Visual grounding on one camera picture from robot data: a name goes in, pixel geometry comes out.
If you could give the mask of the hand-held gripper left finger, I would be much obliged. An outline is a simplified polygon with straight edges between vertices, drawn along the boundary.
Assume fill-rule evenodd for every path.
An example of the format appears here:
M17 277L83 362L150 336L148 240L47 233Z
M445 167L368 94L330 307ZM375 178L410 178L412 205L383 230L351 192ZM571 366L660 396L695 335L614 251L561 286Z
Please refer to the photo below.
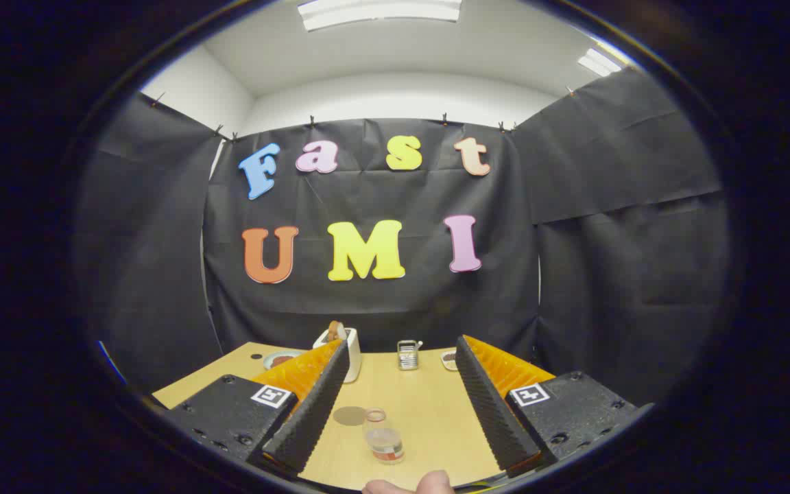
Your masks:
M348 345L335 340L252 379L220 375L164 416L227 460L296 476L320 440L348 369Z

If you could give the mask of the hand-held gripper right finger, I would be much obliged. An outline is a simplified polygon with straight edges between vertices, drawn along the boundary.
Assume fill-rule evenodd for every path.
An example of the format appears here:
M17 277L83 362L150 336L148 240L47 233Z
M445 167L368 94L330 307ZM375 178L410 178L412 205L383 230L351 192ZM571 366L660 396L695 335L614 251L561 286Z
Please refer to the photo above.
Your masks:
M455 363L496 463L518 476L578 456L642 415L588 373L552 375L463 335Z

